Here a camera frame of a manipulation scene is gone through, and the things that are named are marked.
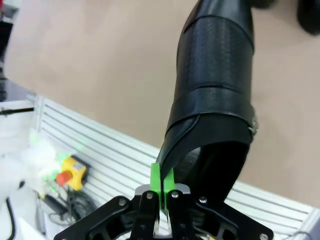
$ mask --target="white slatted wall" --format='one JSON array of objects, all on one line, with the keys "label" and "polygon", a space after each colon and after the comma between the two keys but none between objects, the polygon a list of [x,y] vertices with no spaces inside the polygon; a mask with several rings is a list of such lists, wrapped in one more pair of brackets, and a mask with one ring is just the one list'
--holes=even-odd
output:
[{"label": "white slatted wall", "polygon": [[[137,186],[149,183],[157,148],[42,97],[36,101],[34,124],[39,132],[65,150],[76,152],[91,166],[84,191],[98,205],[117,195],[131,199]],[[305,229],[311,216],[319,214],[310,206],[241,182],[233,186],[225,202],[271,228],[280,239]],[[161,220],[159,231],[167,232],[165,220]]]}]

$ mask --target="black plastic part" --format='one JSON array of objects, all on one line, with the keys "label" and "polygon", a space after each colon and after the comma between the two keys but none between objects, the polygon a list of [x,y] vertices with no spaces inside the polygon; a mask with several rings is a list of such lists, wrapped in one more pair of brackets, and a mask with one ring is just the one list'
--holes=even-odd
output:
[{"label": "black plastic part", "polygon": [[130,240],[151,240],[155,232],[155,222],[159,225],[159,196],[154,191],[141,195],[139,209],[131,230]]},{"label": "black plastic part", "polygon": [[188,211],[184,194],[179,190],[166,195],[167,210],[170,217],[172,238],[175,240],[196,240],[196,232]]},{"label": "black plastic part", "polygon": [[270,8],[277,0],[248,0],[252,7],[257,9],[268,9]]},{"label": "black plastic part", "polygon": [[58,233],[54,240],[115,240],[131,231],[141,196],[116,196],[96,211]]},{"label": "black plastic part", "polygon": [[299,0],[297,19],[301,27],[311,35],[320,34],[320,1]]},{"label": "black plastic part", "polygon": [[157,162],[161,180],[223,202],[236,181],[253,140],[251,106],[254,32],[245,0],[199,0],[180,36],[170,118]]},{"label": "black plastic part", "polygon": [[[199,197],[179,190],[167,194],[172,237],[163,239],[195,240],[197,235],[208,234],[224,240],[254,240],[261,234],[273,239],[272,230],[248,216],[207,196],[202,196],[205,201],[200,202]],[[136,195],[131,201],[117,196],[57,234],[54,240],[115,240],[129,231],[130,240],[153,240],[159,210],[159,196],[154,191]]]}]

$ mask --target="slatwall panel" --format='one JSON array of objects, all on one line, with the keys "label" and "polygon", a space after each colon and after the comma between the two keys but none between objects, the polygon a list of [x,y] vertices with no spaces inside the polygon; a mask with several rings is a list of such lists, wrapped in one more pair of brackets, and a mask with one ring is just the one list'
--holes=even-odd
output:
[{"label": "slatwall panel", "polygon": [[[97,204],[102,205],[117,195],[130,199],[136,187],[149,183],[150,165],[159,153],[157,148],[51,100],[41,98],[36,105],[38,131],[91,166],[84,191]],[[310,206],[241,182],[233,186],[225,202],[271,228],[280,239],[298,231],[314,211]],[[159,232],[167,232],[163,216]]]}]

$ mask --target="red button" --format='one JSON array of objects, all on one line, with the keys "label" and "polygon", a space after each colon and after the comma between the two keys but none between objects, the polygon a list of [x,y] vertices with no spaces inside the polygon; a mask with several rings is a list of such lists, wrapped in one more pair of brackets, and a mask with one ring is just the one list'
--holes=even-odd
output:
[{"label": "red button", "polygon": [[72,179],[72,174],[69,171],[58,173],[55,177],[56,183],[60,186],[64,186],[70,179]]}]

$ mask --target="black robotic arm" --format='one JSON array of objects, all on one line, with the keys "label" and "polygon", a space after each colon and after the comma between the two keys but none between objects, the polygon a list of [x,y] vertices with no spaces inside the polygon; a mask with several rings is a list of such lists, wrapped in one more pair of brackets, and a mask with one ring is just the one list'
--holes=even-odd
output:
[{"label": "black robotic arm", "polygon": [[273,232],[224,203],[257,131],[251,106],[254,33],[247,0],[199,0],[182,30],[164,143],[150,185],[116,196],[54,240],[272,240]]}]

